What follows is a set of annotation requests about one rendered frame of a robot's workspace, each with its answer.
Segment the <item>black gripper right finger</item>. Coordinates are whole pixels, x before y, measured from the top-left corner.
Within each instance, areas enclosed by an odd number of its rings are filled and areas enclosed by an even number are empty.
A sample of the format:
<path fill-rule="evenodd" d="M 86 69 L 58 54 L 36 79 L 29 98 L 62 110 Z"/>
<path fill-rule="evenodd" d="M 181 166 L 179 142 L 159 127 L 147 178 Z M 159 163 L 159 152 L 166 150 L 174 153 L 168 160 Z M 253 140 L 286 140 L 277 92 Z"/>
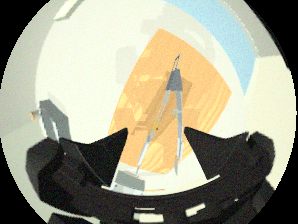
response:
<path fill-rule="evenodd" d="M 200 129 L 192 127 L 185 127 L 184 132 L 208 180 L 218 176 L 217 171 L 220 171 L 235 147 L 243 140 L 247 140 L 247 135 L 249 135 L 249 131 L 245 131 L 237 136 L 230 136 L 229 139 L 226 137 L 222 139 L 222 137 L 210 135 L 210 133 L 201 132 Z"/>

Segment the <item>white cylindrical jar with orange lid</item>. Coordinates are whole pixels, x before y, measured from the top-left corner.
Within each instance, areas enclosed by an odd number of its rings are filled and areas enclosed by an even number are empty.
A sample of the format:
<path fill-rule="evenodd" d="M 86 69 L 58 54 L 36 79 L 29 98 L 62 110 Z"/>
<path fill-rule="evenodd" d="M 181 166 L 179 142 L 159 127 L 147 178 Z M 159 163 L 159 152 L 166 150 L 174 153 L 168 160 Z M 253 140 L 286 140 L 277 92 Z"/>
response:
<path fill-rule="evenodd" d="M 36 123 L 36 120 L 41 120 L 40 109 L 36 109 L 36 111 L 32 111 L 32 120 L 33 120 L 33 123 Z"/>

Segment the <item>orange flat board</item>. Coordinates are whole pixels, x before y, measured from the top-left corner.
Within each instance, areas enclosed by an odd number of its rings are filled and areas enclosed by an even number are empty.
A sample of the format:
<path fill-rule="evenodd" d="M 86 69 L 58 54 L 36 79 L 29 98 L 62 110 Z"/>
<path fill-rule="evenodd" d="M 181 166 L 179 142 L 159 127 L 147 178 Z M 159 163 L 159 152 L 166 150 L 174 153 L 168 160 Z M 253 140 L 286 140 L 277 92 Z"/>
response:
<path fill-rule="evenodd" d="M 176 69 L 178 53 L 181 53 L 181 56 L 177 69 L 181 69 L 184 89 L 184 92 L 181 92 L 184 108 L 182 140 L 185 141 L 182 160 L 193 152 L 185 137 L 185 127 L 210 133 L 210 129 L 220 119 L 231 91 L 222 75 L 201 52 L 196 51 L 180 37 L 169 34 L 169 31 L 160 28 L 141 53 L 126 80 L 125 87 L 122 88 L 116 112 L 110 120 L 112 124 L 108 136 L 122 128 L 129 128 L 120 163 L 137 168 L 138 157 L 141 155 L 146 137 L 152 133 L 153 127 L 156 127 L 156 120 L 157 124 L 160 121 L 152 143 L 149 143 L 148 151 L 142 157 L 140 169 L 165 175 L 174 168 L 174 160 L 180 160 L 177 159 L 177 117 L 173 115 L 173 109 L 177 109 L 176 91 L 170 91 L 165 107 L 162 104 L 170 72 Z M 174 61 L 176 64 L 173 64 Z"/>

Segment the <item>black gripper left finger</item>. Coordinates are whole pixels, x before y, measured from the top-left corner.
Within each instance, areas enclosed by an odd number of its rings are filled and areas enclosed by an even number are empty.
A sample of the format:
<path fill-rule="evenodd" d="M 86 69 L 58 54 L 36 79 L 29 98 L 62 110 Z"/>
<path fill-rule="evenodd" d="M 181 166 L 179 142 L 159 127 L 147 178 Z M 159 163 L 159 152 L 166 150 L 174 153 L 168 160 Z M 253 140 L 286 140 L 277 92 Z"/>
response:
<path fill-rule="evenodd" d="M 98 181 L 102 181 L 104 183 L 102 185 L 110 188 L 128 135 L 129 128 L 125 127 L 110 136 L 104 137 L 104 139 L 93 141 L 90 144 L 69 141 L 65 137 L 64 139 L 63 137 L 57 137 L 57 140 L 63 145 L 65 153 L 84 161 L 86 167 L 89 167 L 89 171 L 97 176 Z"/>

